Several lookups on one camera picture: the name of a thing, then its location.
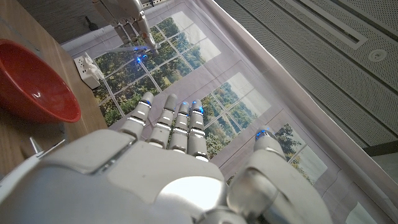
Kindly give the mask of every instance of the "metal finger segment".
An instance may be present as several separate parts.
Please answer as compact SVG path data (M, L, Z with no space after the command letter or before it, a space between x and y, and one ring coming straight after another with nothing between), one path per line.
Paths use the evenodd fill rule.
M174 109L177 104L177 96L174 94L167 97L166 103L159 120L155 124L155 128L148 138L147 142L151 145L165 149L171 131L174 117Z
M127 35L130 37L131 42L135 43L138 41L137 35L134 32L134 29L132 28L132 26L129 22L126 25L124 25L123 28L126 31Z
M203 113L201 101L195 100L192 102L188 126L188 154L195 156L197 159L208 161Z
M119 131L130 134L136 139L139 139L148 119L148 114L153 100L154 96L152 93L145 93L130 117L127 118L127 121L123 124Z
M175 127L172 130L172 138L169 143L169 149L187 153L188 149L188 114L189 104L183 102L178 110Z
M130 42L129 37L121 26L117 26L114 29L124 44L128 44Z

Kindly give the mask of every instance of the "plastic bowl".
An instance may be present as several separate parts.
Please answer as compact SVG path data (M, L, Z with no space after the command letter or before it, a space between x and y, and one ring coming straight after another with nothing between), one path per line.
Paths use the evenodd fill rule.
M0 106L38 123L72 123L81 113L75 95L49 65L5 39L0 39Z

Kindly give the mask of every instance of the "wooden table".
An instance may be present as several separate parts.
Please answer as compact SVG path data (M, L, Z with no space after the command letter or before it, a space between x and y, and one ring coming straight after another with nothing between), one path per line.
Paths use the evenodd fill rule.
M38 49L41 57L61 76L75 94L81 119L76 123L35 124L0 108L0 173L8 174L27 156L33 155L29 137L48 149L65 138L78 139L97 129L107 128L91 89L80 79L73 59L16 1L0 1L0 39L9 39Z

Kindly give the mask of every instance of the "robotic hand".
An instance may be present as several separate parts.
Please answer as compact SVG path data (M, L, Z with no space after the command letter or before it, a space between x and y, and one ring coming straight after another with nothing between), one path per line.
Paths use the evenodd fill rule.
M147 19L140 0L93 0L95 9L111 24L124 44L136 46L136 57L139 57L144 46L139 46L137 33L144 39L146 46L154 55L158 55L157 44L150 33Z
M140 141L153 99L146 93L119 132L99 130L41 157L5 192L12 172L0 182L0 220L331 223L317 191L266 128L230 187L208 162L200 100L180 105L172 130L177 97L170 95L150 138Z

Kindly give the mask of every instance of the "window pane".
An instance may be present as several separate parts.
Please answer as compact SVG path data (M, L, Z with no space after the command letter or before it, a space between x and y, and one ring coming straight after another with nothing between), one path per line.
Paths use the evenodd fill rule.
M203 109L205 110L203 114L203 121L205 122L205 126L212 119L215 119L218 115L220 115L223 110L211 94L201 99L201 104L203 106Z
M170 41L179 52L183 52L184 50L187 50L193 46L193 44L189 41L189 37L189 34L182 32L179 35L171 38Z
M105 86L104 81L99 81L100 86L93 90L95 100L97 103L101 103L105 98L109 96L109 91Z
M252 90L229 112L242 128L247 128L270 107L268 101L257 90Z
M178 12L158 23L157 26L166 35L166 37L171 37L178 34L191 24L193 24L193 22L187 17L187 15L183 12Z
M209 158L217 155L240 132L233 120L227 115L218 118L205 129Z
M312 151L310 146L294 158L292 166L296 168L312 185L328 169L321 159Z
M189 51L185 52L183 56L187 62L197 69L204 63L208 62L215 56L219 55L221 52L209 39L205 39L195 46L193 46Z
M355 208L348 214L346 224L376 224L376 221L358 202Z
M227 82L214 90L214 95L225 108L229 108L254 87L238 72Z
M132 59L134 59L133 54L130 51L125 51L105 53L94 59L94 61L101 72L107 76Z
M106 125L108 125L108 127L122 118L122 115L112 99L105 101L99 106L99 108L101 109L102 115L104 116Z
M143 61L143 63L147 67L148 71L151 71L156 66L177 55L176 51L168 42L164 42L158 51L159 55L156 57L153 56L151 51L147 53L148 59Z
M182 58L177 57L154 70L151 75L154 77L158 86L160 86L160 89L165 90L174 82L188 75L191 71L191 68Z
M115 98L123 110L123 113L128 114L137 106L138 101L147 91L154 95L159 93L155 84L148 76L141 78L131 86L127 87L125 90L115 95Z
M159 43L164 40L163 34L159 31L158 28L156 28L156 26L151 27L150 32L151 32L152 36L154 37L155 42ZM145 43L144 39L140 35L137 36L137 39L138 39L139 45L143 45L143 46L147 45Z
M277 133L276 138L289 160L297 151L304 147L304 140L294 131L290 124L285 124Z
M190 36L190 42L193 44L207 37L196 24L192 24L184 31Z
M172 18L180 30L184 30L193 24L192 20L184 12L177 12L172 15Z
M162 40L164 40L164 36L162 35L162 33L158 30L158 28L156 28L156 26L153 26L150 28L150 32L152 34L152 36L154 37L154 40L159 43Z
M183 52L205 38L206 35L196 24L193 24L185 31L171 38L170 41L179 52Z
M108 83L112 92L115 93L136 81L143 75L145 75L145 70L141 67L141 65L136 64L135 61L132 61L108 77L106 82Z

